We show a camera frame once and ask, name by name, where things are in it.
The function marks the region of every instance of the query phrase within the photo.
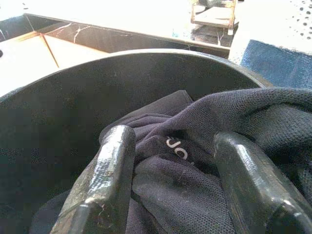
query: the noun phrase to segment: black bucket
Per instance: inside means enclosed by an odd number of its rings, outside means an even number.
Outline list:
[[[194,99],[268,84],[214,56],[181,50],[115,53],[57,72],[0,100],[0,226],[27,233],[34,212],[71,188],[98,136],[125,114],[177,90]]]

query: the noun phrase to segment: wooden board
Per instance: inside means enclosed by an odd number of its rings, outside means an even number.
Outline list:
[[[0,96],[58,70],[40,36],[6,40],[0,43],[0,49]]]
[[[58,38],[44,36],[60,69],[76,66],[81,63],[102,59],[109,55],[106,52],[87,46],[74,44]]]
[[[194,16],[192,23],[208,25],[214,27],[228,28],[232,9],[225,7],[212,7],[203,13]],[[238,19],[235,19],[234,26],[238,25]]]

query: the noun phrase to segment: blue fabric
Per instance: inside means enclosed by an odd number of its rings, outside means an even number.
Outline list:
[[[275,86],[312,89],[312,56],[250,40],[241,65]]]

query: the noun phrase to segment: black plastic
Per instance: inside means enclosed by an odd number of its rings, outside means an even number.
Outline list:
[[[74,183],[51,234],[122,234],[128,216],[135,133],[119,125]]]
[[[312,233],[311,206],[256,144],[218,133],[214,147],[237,233]]]

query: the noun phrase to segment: black cloth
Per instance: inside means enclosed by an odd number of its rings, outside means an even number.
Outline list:
[[[193,103],[192,98],[188,95],[185,90],[176,91],[170,95],[162,97],[161,99],[154,101],[153,103],[146,105],[138,110],[132,111],[131,113],[125,115],[114,123],[106,126],[99,136],[99,142],[102,142],[105,134],[113,127],[118,124],[125,124],[135,119],[139,116],[145,114],[162,114],[167,116],[174,116],[183,109],[185,109],[188,105]]]
[[[33,217],[29,233],[50,233],[56,220],[58,219],[59,213],[63,207],[64,201],[69,195],[69,192],[70,190],[57,195],[40,207],[40,210],[38,210]]]
[[[174,116],[118,122],[136,132],[126,233],[235,233],[213,159],[220,131],[258,144],[311,204],[311,111],[309,90],[251,89],[206,96]]]

